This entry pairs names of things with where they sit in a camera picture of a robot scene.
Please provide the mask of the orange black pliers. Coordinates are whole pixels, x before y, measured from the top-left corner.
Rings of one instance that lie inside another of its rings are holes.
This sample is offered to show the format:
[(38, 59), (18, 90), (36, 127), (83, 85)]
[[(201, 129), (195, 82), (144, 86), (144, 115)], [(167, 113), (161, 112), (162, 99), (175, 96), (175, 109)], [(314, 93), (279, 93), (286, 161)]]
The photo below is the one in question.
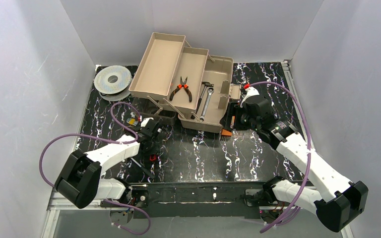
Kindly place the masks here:
[(191, 91), (189, 90), (189, 86), (187, 85), (187, 81), (188, 81), (188, 78), (186, 77), (185, 79), (183, 79), (182, 77), (180, 77), (180, 84), (177, 85), (176, 89), (174, 89), (174, 91), (170, 94), (170, 97), (169, 97), (169, 100), (172, 101), (174, 96), (181, 90), (181, 89), (184, 89), (184, 91), (187, 93), (188, 95), (188, 98), (189, 98), (189, 102), (191, 103), (192, 102), (192, 93)]

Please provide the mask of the red utility knife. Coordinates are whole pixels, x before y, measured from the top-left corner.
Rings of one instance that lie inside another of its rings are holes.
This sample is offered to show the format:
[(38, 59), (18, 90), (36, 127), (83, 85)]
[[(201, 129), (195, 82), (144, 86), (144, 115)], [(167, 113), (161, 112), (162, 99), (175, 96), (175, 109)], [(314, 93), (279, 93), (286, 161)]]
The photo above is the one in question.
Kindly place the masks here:
[(151, 162), (155, 162), (155, 161), (157, 161), (158, 160), (158, 156), (157, 155), (150, 155), (150, 157), (149, 157), (149, 161), (151, 161)]

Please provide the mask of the black handled hammer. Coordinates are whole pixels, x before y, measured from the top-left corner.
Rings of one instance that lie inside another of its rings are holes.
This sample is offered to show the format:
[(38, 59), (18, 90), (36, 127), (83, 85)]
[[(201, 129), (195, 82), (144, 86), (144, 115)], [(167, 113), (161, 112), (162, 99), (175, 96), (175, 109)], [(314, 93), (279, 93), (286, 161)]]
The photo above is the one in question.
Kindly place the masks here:
[(202, 98), (203, 98), (205, 92), (207, 92), (208, 87), (214, 87), (214, 84), (211, 84), (211, 83), (206, 82), (206, 81), (202, 82), (202, 85), (204, 86), (204, 89), (203, 89), (203, 91), (202, 91), (201, 96), (200, 96), (199, 99), (198, 99), (197, 108), (196, 108), (196, 111), (197, 111), (197, 112), (198, 112), (198, 110), (199, 110), (199, 108), (200, 108), (200, 105), (201, 105), (201, 102), (202, 102)]

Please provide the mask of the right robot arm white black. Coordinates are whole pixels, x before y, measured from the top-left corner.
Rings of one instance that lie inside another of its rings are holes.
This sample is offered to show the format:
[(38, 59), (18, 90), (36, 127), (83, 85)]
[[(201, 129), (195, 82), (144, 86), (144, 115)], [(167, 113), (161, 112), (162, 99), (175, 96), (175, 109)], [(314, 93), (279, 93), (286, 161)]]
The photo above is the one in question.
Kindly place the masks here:
[(330, 166), (308, 143), (297, 128), (276, 117), (268, 99), (251, 96), (244, 102), (229, 102), (221, 120), (226, 130), (253, 130), (262, 142), (305, 171), (315, 189), (303, 188), (281, 176), (263, 185), (259, 198), (272, 203), (283, 201), (315, 214), (332, 232), (339, 232), (363, 213), (369, 189), (362, 182), (352, 182)]

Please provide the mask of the beige plastic tool box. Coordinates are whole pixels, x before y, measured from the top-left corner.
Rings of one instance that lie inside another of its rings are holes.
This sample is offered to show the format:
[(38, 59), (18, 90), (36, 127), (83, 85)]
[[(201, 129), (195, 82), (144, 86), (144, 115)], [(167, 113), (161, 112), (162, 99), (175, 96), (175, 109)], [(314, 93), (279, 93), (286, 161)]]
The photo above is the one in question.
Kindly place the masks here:
[(233, 69), (232, 58), (191, 47), (184, 35), (153, 32), (129, 90), (176, 112), (184, 128), (221, 133), (229, 102), (240, 98)]

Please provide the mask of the steel combination wrench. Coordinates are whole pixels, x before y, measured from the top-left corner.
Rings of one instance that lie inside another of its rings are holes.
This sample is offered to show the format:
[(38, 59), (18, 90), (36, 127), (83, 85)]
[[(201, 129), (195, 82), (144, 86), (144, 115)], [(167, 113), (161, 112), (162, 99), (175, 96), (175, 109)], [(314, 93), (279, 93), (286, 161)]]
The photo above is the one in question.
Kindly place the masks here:
[(208, 87), (207, 89), (207, 97), (206, 97), (206, 100), (205, 100), (205, 103), (204, 103), (204, 106), (203, 106), (203, 110), (202, 110), (202, 113), (199, 117), (199, 120), (200, 121), (204, 121), (205, 120), (205, 115), (206, 115), (206, 112), (207, 112), (207, 109), (208, 109), (208, 105), (209, 105), (209, 102), (210, 102), (210, 99), (211, 99), (211, 96), (214, 92), (214, 88), (213, 87)]

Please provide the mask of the yellow black hex key set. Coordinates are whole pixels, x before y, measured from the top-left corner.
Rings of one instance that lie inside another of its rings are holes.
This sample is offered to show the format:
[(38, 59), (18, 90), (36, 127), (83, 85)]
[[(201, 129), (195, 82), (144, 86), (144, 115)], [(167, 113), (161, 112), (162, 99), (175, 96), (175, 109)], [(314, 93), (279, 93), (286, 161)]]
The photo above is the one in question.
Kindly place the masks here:
[(139, 124), (139, 120), (137, 120), (135, 118), (128, 118), (127, 124), (130, 126), (137, 126)]

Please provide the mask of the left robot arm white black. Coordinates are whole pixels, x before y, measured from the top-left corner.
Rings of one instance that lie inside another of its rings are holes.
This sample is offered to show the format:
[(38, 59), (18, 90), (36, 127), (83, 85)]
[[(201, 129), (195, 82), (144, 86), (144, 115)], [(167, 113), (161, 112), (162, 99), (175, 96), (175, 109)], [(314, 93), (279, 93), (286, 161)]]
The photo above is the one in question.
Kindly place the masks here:
[(121, 178), (104, 178), (104, 174), (115, 165), (144, 152), (161, 131), (158, 121), (145, 118), (140, 126), (134, 128), (137, 141), (125, 134), (115, 143), (93, 151), (73, 151), (55, 182), (56, 191), (79, 209), (93, 200), (111, 199), (130, 203), (131, 185)]

